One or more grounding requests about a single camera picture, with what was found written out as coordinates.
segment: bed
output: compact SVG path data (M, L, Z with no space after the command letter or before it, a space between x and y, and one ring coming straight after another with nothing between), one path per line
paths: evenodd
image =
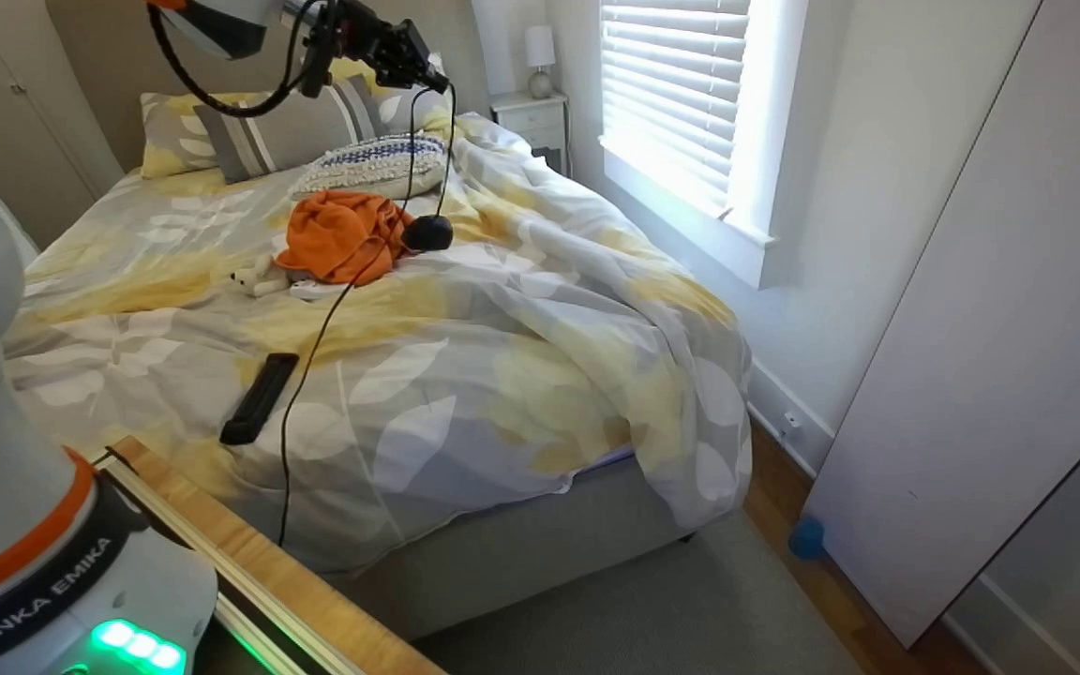
M379 12L413 15L466 110L483 110L470 5ZM106 138L138 165L138 93L175 89L141 5L48 0L48 15ZM271 82L261 64L191 68L243 89ZM273 537L281 410L249 447L219 432L260 360L303 354L329 309L335 288L286 285L266 262L291 204L335 177L326 162L235 184L219 165L125 177L25 274L8 337L24 404L70 447L145 438ZM286 547L403 633L675 544L751 477L751 354L716 295L478 114L443 195L455 249L340 305L286 434Z

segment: window blind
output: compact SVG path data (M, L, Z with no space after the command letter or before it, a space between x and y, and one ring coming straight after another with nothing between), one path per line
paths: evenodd
M681 204L731 188L748 0L603 0L603 148Z

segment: orange cloth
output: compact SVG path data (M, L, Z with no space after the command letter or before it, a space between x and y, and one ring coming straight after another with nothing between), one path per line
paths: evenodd
M289 249L273 268L323 285L368 285L399 268L404 225L409 214L384 195L315 190L289 214Z

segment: bed sheet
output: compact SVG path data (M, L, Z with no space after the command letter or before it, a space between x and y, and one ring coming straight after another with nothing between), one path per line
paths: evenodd
M456 243L358 288L289 413L289 552L364 572L463 515L560 494L619 447L679 527L731 509L751 479L731 310L483 115L463 115L455 158ZM250 447L219 432L339 293L266 274L303 188L315 165L116 184L25 274L3 347L24 404L83 450L145 438L273 532L286 399Z

